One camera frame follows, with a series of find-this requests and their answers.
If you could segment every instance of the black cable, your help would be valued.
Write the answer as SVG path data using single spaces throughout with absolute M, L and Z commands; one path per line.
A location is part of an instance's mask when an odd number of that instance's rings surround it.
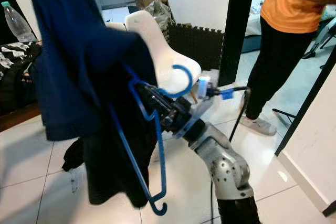
M 210 185 L 210 209 L 211 209 L 211 224 L 214 224 L 214 204 L 213 204 L 213 196 L 212 196 L 212 188 L 213 188 L 213 182 L 211 180 Z
M 242 109 L 239 113 L 239 116 L 236 120 L 235 126 L 233 127 L 230 138 L 229 138 L 230 143 L 231 143 L 232 138 L 233 138 L 233 136 L 236 132 L 236 129 L 238 127 L 238 123 L 239 123 L 240 119 L 242 118 L 244 111 L 246 110 L 247 104 L 248 104 L 248 102 L 250 100 L 250 96 L 251 96 L 251 89 L 249 87 L 236 87 L 236 88 L 233 88 L 233 90 L 234 91 L 245 90 L 245 96 L 244 96 L 244 105 L 243 105 L 243 107 L 242 107 Z

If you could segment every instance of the black pants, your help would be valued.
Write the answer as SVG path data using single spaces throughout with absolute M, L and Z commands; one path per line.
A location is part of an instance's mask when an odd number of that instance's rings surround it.
M 247 83 L 251 88 L 251 98 L 246 116 L 250 119 L 258 118 L 266 102 L 285 84 L 315 35 L 315 32 L 283 33 L 272 28 L 263 18 L 260 22 L 260 54 Z

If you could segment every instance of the orange t-shirt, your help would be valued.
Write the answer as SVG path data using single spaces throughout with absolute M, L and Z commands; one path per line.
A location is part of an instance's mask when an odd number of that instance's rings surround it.
M 323 6 L 304 0 L 265 0 L 261 16 L 278 31 L 304 34 L 319 28 Z

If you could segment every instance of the plastic bottle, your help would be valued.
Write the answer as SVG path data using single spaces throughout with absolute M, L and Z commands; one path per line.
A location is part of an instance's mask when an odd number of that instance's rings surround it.
M 25 21 L 25 19 L 22 18 L 22 16 L 11 7 L 10 3 L 6 1 L 2 2 L 1 4 L 5 9 L 7 24 L 18 41 L 36 41 L 37 39 L 32 33 L 27 21 Z

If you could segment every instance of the water bottle cap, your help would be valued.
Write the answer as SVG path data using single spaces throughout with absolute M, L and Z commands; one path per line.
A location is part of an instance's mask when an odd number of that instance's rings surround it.
M 10 6 L 11 6 L 11 4 L 10 4 L 8 1 L 1 2 L 1 5 L 2 5 L 3 7 L 10 7 Z

